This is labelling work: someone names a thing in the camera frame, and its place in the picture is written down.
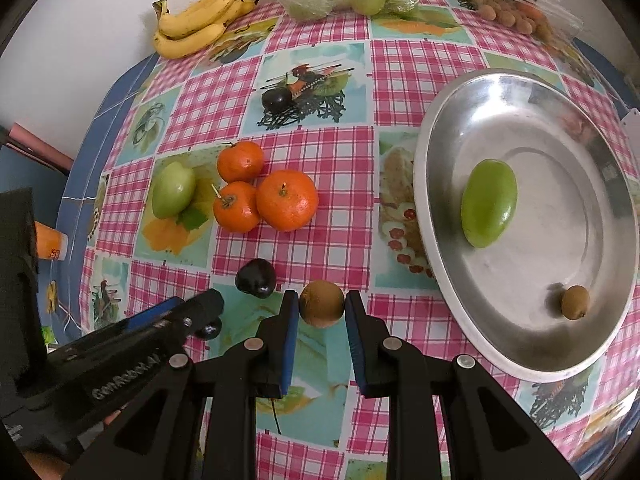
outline orange and white cup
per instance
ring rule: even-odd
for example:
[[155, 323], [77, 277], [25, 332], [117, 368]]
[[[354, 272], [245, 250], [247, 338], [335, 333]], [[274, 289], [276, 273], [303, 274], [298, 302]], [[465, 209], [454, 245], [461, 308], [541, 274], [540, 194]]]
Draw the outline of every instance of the orange and white cup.
[[64, 233], [36, 222], [36, 252], [41, 260], [64, 260], [68, 238]]

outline oval metal plate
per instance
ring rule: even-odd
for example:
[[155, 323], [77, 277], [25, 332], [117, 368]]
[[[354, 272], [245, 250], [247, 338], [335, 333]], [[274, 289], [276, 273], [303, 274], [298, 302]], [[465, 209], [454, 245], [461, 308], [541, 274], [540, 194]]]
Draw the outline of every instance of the oval metal plate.
[[[462, 192], [480, 161], [508, 163], [518, 184], [510, 225], [473, 248]], [[533, 382], [584, 370], [619, 330], [638, 268], [638, 221], [609, 145], [564, 94], [519, 72], [484, 70], [429, 106], [414, 160], [420, 233], [444, 300], [498, 368]], [[565, 288], [585, 286], [585, 317], [562, 316]]]

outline white wall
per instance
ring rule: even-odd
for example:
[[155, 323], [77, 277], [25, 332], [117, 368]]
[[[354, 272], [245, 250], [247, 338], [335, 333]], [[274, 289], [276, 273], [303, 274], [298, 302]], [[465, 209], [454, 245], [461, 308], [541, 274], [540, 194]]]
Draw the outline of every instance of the white wall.
[[[155, 0], [39, 0], [0, 57], [0, 124], [19, 122], [75, 156], [113, 82], [152, 52]], [[195, 0], [168, 0], [181, 10]], [[581, 38], [622, 70], [636, 63], [600, 0], [563, 0]]]

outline metal screw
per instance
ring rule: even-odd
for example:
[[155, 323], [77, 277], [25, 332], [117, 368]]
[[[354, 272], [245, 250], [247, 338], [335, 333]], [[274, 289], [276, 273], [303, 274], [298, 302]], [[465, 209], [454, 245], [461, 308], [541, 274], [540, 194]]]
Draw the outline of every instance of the metal screw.
[[250, 337], [244, 342], [244, 347], [247, 350], [259, 350], [264, 346], [264, 341], [259, 337]]
[[397, 337], [387, 337], [383, 342], [382, 346], [387, 350], [399, 350], [402, 346], [402, 341]]
[[456, 358], [456, 362], [460, 368], [466, 368], [467, 370], [476, 366], [476, 360], [466, 354], [459, 355]]
[[174, 354], [169, 357], [169, 366], [175, 368], [184, 368], [189, 362], [189, 358], [185, 354]]

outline table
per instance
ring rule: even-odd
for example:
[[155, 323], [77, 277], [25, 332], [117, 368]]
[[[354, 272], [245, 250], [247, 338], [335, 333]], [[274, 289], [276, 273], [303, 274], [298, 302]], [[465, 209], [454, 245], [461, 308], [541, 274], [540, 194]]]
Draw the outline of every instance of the table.
[[[553, 384], [504, 374], [466, 340], [431, 277], [415, 220], [412, 156], [435, 95], [487, 67], [535, 74], [580, 105], [615, 150], [638, 204], [628, 139], [604, 86], [572, 46], [546, 49], [480, 20], [458, 0], [421, 4], [423, 19], [411, 27], [355, 14], [299, 25], [267, 4], [209, 49], [179, 60], [151, 56], [127, 72], [100, 106], [65, 191], [58, 229], [70, 234], [72, 249], [54, 267], [61, 301], [89, 331], [213, 286], [225, 298], [224, 329], [207, 344], [188, 342], [201, 360], [253, 335], [284, 290], [330, 280], [360, 290], [370, 314], [424, 353], [476, 357], [578, 472], [590, 474], [640, 418], [640, 287], [609, 351], [588, 370]], [[260, 104], [268, 80], [291, 84], [342, 70], [303, 118], [273, 117]], [[320, 201], [308, 226], [283, 234], [261, 224], [247, 235], [216, 226], [203, 204], [212, 200], [209, 184], [223, 184], [217, 154], [240, 138], [262, 146], [262, 176], [291, 168], [314, 180]], [[161, 224], [145, 207], [154, 175], [172, 160], [196, 168], [200, 182], [187, 227]], [[278, 287], [267, 300], [234, 287], [236, 271], [256, 256], [276, 269]], [[110, 307], [96, 319], [100, 301]], [[79, 335], [72, 327], [67, 333]], [[384, 478], [388, 403], [361, 398], [351, 374], [344, 322], [326, 330], [301, 322], [293, 384], [276, 403], [283, 436], [270, 403], [258, 401], [258, 478]], [[447, 475], [439, 406], [436, 414]]]

